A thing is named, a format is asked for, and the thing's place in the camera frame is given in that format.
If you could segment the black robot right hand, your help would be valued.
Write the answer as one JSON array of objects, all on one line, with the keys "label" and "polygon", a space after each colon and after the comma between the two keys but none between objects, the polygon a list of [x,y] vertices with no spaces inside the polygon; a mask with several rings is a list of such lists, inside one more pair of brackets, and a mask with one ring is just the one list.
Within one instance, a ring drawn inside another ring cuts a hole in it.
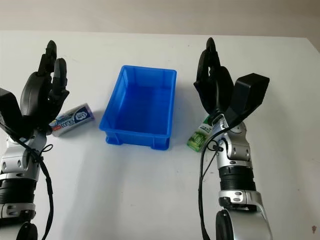
[{"label": "black robot right hand", "polygon": [[234,83],[228,69],[221,65],[214,39],[209,37],[200,55],[193,83],[202,106],[210,116],[224,113],[230,105]]}]

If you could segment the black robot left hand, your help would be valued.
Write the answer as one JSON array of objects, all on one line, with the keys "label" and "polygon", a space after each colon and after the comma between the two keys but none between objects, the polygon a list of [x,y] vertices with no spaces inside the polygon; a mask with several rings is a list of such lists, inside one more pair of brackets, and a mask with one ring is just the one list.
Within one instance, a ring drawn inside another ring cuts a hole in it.
[{"label": "black robot left hand", "polygon": [[29,76],[20,97],[21,114],[33,129],[47,135],[52,133],[50,123],[58,116],[70,93],[67,83],[66,61],[57,58],[57,45],[50,40],[38,70]]}]

